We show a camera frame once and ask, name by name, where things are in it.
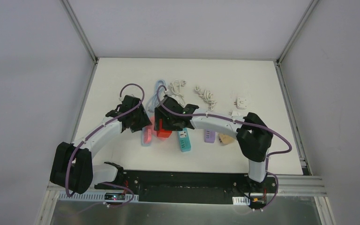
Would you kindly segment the red cube socket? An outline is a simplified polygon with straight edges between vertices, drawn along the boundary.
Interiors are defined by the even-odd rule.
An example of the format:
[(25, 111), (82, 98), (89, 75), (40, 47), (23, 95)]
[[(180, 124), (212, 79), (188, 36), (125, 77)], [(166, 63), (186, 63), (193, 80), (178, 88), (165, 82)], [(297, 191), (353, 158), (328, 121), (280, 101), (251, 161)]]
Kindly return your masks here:
[(160, 129), (160, 130), (156, 131), (156, 133), (157, 133), (158, 138), (169, 138), (172, 134), (172, 131)]

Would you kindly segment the light blue power strip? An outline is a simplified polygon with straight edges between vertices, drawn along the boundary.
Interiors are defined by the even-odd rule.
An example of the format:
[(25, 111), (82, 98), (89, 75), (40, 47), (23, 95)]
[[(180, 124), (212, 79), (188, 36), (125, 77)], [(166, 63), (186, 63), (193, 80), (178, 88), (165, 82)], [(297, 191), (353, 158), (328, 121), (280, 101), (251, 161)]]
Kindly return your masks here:
[(142, 146), (150, 146), (152, 142), (152, 129), (144, 127), (142, 129)]

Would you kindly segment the purple power strip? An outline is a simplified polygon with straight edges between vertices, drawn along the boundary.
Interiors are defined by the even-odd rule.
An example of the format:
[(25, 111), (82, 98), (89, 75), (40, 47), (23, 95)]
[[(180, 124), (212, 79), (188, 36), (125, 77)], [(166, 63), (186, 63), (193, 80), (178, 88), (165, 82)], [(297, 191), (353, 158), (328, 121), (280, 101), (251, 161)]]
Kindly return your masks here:
[(210, 129), (205, 130), (204, 142), (205, 143), (214, 143), (216, 140), (216, 132)]

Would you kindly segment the beige dragon cube socket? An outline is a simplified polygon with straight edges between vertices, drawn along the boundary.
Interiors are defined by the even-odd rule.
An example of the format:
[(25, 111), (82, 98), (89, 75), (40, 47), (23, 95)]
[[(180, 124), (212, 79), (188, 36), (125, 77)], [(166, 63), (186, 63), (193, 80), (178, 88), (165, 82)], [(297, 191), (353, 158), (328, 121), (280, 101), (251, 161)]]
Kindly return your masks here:
[(229, 145), (229, 144), (234, 143), (236, 141), (235, 138), (233, 138), (233, 137), (231, 137), (229, 135), (222, 134), (222, 133), (218, 134), (218, 138), (219, 138), (219, 141), (223, 145)]

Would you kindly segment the white tiger cube socket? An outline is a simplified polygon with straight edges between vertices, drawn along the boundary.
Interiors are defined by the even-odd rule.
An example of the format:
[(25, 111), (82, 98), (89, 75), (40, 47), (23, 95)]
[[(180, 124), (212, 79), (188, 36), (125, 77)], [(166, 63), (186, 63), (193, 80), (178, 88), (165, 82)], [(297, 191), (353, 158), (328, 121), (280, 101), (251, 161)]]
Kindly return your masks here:
[(235, 116), (241, 116), (241, 113), (236, 110), (232, 110), (231, 112), (229, 112), (229, 115), (235, 117)]

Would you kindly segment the white plug adapter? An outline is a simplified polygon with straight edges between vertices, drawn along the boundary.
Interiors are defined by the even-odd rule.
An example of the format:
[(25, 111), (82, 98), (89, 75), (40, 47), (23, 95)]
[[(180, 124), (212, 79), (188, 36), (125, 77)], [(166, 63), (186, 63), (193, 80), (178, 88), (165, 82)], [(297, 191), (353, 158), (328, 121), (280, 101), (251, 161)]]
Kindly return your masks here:
[(234, 105), (236, 106), (237, 109), (246, 110), (248, 106), (247, 99), (244, 97), (237, 97), (234, 102)]

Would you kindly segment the pink triangular socket adapter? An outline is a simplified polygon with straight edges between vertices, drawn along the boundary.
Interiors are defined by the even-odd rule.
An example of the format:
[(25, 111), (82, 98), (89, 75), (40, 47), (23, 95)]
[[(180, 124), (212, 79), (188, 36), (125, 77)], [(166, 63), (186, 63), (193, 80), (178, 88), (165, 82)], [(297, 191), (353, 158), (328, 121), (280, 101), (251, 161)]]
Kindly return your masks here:
[(151, 116), (150, 121), (151, 121), (151, 125), (147, 126), (147, 130), (149, 130), (151, 132), (151, 134), (154, 135), (156, 133), (156, 131), (155, 131), (155, 117)]

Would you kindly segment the pink small plug adapter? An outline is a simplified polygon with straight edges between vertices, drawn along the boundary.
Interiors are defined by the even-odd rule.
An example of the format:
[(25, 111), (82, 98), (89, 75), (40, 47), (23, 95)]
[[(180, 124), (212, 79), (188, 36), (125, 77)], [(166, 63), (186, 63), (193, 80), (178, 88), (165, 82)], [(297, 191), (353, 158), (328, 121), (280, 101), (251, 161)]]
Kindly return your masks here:
[(145, 145), (150, 145), (152, 140), (152, 134), (149, 130), (147, 130), (147, 128), (144, 130), (143, 132), (143, 143)]

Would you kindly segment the teal power strip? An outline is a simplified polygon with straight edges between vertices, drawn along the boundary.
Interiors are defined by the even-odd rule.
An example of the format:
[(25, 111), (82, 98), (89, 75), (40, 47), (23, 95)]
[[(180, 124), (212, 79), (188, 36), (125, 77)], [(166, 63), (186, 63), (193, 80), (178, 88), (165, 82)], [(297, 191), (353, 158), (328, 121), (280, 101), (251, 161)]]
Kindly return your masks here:
[(188, 130), (186, 128), (182, 129), (181, 131), (177, 132), (178, 140), (180, 145), (181, 152), (188, 152), (191, 151), (192, 146), (188, 135)]

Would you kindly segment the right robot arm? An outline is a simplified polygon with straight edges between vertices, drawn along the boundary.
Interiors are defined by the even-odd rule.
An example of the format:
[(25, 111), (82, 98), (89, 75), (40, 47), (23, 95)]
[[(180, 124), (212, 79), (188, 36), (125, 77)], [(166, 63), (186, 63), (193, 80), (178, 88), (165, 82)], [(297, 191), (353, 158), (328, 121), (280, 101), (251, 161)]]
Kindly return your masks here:
[(181, 106), (174, 98), (165, 96), (155, 107), (154, 115), (165, 130), (207, 129), (236, 139), (242, 155), (248, 159), (248, 188), (253, 192), (265, 188), (266, 157), (276, 133), (257, 114), (234, 117), (214, 114), (193, 104)]

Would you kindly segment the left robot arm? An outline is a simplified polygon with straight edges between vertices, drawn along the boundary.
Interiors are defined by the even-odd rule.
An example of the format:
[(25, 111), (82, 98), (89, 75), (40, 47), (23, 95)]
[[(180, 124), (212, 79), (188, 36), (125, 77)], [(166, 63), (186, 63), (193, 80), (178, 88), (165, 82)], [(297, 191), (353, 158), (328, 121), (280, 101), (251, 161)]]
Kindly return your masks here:
[(142, 100), (126, 95), (117, 109), (109, 111), (84, 137), (57, 146), (50, 182), (66, 188), (68, 195), (83, 194), (89, 187), (104, 182), (112, 189), (120, 189), (124, 185), (124, 177), (119, 174), (122, 167), (112, 162), (94, 165), (93, 158), (125, 130), (134, 133), (151, 124)]

